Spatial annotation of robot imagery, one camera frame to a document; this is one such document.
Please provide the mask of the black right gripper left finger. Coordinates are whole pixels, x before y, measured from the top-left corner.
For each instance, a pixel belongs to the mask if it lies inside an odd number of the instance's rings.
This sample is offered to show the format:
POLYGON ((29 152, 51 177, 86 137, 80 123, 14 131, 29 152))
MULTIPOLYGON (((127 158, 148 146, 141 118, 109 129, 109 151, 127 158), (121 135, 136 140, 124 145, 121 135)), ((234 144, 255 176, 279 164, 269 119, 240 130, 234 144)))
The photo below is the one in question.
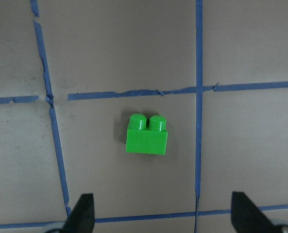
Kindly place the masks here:
POLYGON ((82 194, 64 223, 62 233, 92 233, 95 226, 94 196, 82 194))

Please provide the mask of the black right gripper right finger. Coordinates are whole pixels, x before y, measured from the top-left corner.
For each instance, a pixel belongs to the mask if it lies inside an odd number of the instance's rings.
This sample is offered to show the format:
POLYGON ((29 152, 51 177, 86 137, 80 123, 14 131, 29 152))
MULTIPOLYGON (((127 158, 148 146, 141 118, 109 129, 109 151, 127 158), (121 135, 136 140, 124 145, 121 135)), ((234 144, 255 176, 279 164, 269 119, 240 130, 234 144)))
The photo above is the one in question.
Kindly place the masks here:
POLYGON ((231 223, 237 233, 276 233, 272 222, 244 192, 232 192, 231 223))

